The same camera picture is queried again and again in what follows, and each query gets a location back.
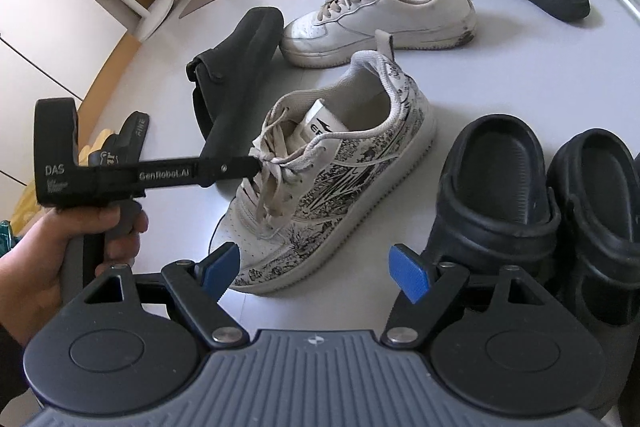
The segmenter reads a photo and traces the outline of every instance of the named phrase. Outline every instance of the tile floor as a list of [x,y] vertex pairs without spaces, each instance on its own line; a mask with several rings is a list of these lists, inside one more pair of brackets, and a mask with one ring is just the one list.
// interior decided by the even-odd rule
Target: tile floor
[[[181,6],[130,65],[98,129],[118,128],[134,110],[151,124],[144,159],[198,155],[203,139],[193,116],[184,67],[214,47],[253,6],[276,6],[286,22],[323,0],[217,0],[178,20]],[[599,126],[640,151],[640,76],[633,64],[640,28],[617,0],[591,0],[581,23],[562,23],[526,0],[473,0],[478,35],[465,48],[398,52],[438,117],[438,137],[426,160],[389,195],[319,272],[273,296],[228,291],[221,304],[251,333],[259,328],[348,329],[377,333],[398,293],[386,254],[403,242],[420,251],[434,218],[440,169],[460,130],[492,112],[514,114],[537,133],[547,162],[575,134]],[[300,70],[279,52],[257,107],[256,129],[271,103],[293,89],[333,82],[345,68]],[[227,187],[150,190],[143,206],[150,228],[142,238],[138,272],[181,258],[200,260],[233,190]]]

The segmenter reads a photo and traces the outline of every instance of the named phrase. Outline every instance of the white cabinet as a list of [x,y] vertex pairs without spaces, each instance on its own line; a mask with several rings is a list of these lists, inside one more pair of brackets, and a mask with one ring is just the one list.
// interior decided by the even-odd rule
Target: white cabinet
[[0,171],[27,184],[33,179],[36,101],[69,93],[0,42],[0,96]]
[[0,221],[11,217],[23,189],[24,185],[0,172]]
[[125,31],[95,0],[0,0],[0,36],[79,98]]

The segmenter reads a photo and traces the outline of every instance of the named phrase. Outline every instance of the white sneaker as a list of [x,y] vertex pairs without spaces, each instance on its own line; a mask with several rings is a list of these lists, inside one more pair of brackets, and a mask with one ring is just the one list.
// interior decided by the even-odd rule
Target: white sneaker
[[414,169],[435,129],[414,80],[374,51],[354,54],[331,86],[283,96],[250,151],[262,172],[242,182],[211,241],[210,251],[240,248],[231,288],[268,293],[315,272]]
[[378,29],[394,36],[396,48],[453,48],[473,38],[476,11],[471,0],[327,0],[284,28],[280,49],[296,66],[329,68],[374,50]]

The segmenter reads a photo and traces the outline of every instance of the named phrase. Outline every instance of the finger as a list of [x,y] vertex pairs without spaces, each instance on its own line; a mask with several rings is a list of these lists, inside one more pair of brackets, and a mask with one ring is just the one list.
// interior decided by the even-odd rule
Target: finger
[[42,218],[49,237],[67,241],[76,235],[101,233],[112,229],[120,220],[120,207],[105,208],[78,206],[66,210],[52,210]]
[[98,265],[98,267],[95,269],[95,276],[99,277],[102,273],[104,273],[105,270],[110,269],[114,264],[128,264],[129,266],[133,266],[133,264],[135,263],[135,259],[128,259],[128,260],[123,260],[123,261],[109,261],[108,263],[102,263],[100,265]]
[[118,261],[122,263],[132,259],[140,251],[140,234],[131,232],[123,237],[113,239],[104,248],[105,261]]
[[133,222],[133,230],[139,233],[145,233],[149,228],[149,217],[144,210],[136,216],[136,220]]

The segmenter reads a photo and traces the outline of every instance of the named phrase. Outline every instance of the wooden baseboard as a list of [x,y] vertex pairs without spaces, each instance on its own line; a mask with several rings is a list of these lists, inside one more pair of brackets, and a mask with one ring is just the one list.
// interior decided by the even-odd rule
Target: wooden baseboard
[[79,149],[89,143],[98,118],[139,48],[140,42],[130,33],[125,33],[107,58],[98,76],[95,77],[94,83],[78,109]]

